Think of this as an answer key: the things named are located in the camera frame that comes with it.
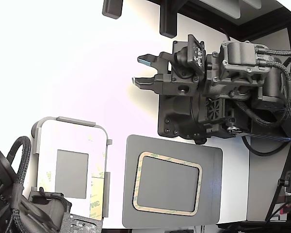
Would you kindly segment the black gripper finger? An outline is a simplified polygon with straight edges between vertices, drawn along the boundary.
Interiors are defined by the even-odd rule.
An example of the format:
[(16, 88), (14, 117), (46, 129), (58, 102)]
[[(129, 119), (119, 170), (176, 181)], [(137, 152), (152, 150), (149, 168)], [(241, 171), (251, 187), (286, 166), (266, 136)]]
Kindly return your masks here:
[(166, 52), (161, 52), (159, 56), (145, 54), (138, 56), (137, 61), (143, 65), (155, 68), (158, 74), (167, 74), (168, 63), (173, 61), (173, 55)]
[(134, 85), (142, 90), (151, 90), (156, 94), (162, 94), (163, 92), (163, 74), (156, 74), (151, 78), (133, 77), (132, 82)]

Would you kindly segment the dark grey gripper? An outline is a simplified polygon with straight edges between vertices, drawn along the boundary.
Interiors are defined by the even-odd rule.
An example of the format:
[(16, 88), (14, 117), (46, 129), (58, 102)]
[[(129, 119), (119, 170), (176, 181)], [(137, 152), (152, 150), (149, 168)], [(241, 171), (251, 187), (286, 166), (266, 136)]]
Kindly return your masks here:
[(161, 95), (249, 98), (271, 72), (266, 50), (262, 44), (224, 41), (219, 52), (208, 54), (197, 40), (174, 41)]

